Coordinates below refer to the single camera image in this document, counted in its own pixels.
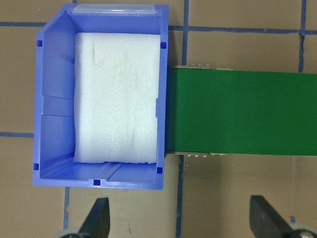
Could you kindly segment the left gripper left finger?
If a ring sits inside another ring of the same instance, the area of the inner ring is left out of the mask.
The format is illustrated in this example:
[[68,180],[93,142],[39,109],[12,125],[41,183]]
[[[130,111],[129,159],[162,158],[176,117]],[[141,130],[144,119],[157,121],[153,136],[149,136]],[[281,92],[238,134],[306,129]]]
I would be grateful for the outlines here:
[[107,238],[110,233],[108,198],[96,199],[92,209],[79,229],[66,229],[59,238]]

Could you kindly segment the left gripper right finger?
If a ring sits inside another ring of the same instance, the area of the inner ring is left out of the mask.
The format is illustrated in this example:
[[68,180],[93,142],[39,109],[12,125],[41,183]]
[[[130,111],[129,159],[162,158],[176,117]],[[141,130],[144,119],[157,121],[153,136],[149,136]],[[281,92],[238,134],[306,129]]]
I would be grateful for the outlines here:
[[250,196],[249,225],[256,238],[315,238],[317,233],[292,227],[261,195]]

